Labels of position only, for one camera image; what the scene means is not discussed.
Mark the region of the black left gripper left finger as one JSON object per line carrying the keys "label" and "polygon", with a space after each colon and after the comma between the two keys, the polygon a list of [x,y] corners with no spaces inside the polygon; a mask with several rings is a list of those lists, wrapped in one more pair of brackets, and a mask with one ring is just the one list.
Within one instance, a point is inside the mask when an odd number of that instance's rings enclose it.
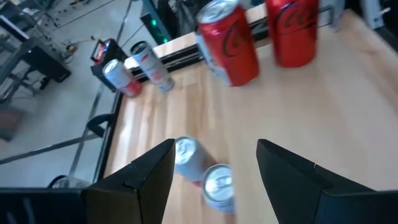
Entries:
{"label": "black left gripper left finger", "polygon": [[174,162],[166,139],[85,188],[0,188],[0,224],[161,224]]}

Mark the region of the black workbench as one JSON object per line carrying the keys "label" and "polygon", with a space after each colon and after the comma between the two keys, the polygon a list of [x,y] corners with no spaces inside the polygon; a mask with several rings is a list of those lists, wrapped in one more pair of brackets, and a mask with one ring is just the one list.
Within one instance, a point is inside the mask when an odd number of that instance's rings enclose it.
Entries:
{"label": "black workbench", "polygon": [[31,67],[61,83],[66,80],[71,71],[65,66],[60,57],[37,38],[27,39],[21,44],[22,60]]}

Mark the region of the black frame clamp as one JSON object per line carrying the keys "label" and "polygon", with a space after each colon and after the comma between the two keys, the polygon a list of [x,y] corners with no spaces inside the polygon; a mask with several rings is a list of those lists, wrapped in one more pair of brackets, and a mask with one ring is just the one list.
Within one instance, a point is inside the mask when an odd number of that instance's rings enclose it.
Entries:
{"label": "black frame clamp", "polygon": [[107,123],[109,126],[114,122],[114,113],[100,114],[92,117],[86,124],[86,127],[99,137],[103,137],[106,131],[101,127],[101,124]]}

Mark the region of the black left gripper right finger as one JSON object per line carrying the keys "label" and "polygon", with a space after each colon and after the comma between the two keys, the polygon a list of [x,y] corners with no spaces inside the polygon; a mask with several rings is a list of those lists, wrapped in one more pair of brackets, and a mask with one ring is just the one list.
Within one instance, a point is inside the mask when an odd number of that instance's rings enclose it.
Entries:
{"label": "black left gripper right finger", "polygon": [[256,158],[279,224],[398,224],[398,190],[375,191],[266,139]]}

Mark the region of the black toolbox with red lid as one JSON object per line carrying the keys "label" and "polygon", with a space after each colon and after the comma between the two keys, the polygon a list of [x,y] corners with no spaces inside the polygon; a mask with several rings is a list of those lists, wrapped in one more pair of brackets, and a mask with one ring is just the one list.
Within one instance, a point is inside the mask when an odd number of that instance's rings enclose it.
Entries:
{"label": "black toolbox with red lid", "polygon": [[105,78],[103,75],[103,67],[111,60],[117,59],[121,62],[127,59],[127,55],[123,49],[118,45],[115,39],[106,39],[102,41],[97,40],[94,47],[94,51],[90,55],[90,59],[93,61],[91,71],[105,86],[111,91],[115,92],[115,87]]}

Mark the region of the red Coca-Cola Zero can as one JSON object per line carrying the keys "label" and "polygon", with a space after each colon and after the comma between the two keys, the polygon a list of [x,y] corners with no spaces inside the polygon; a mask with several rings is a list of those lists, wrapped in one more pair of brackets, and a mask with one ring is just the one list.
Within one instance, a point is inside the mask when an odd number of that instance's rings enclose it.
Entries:
{"label": "red Coca-Cola Zero can", "polygon": [[276,63],[295,68],[316,56],[319,0],[265,0]]}
{"label": "red Coca-Cola Zero can", "polygon": [[243,86],[259,75],[259,62],[239,0],[212,0],[197,14],[198,28],[229,86]]}

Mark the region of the black device with green light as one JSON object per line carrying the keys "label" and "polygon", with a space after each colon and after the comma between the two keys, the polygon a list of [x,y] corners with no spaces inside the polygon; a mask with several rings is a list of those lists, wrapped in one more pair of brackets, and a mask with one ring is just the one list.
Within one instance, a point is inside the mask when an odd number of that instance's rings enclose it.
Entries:
{"label": "black device with green light", "polygon": [[140,19],[158,45],[172,40],[176,18],[169,0],[142,0]]}

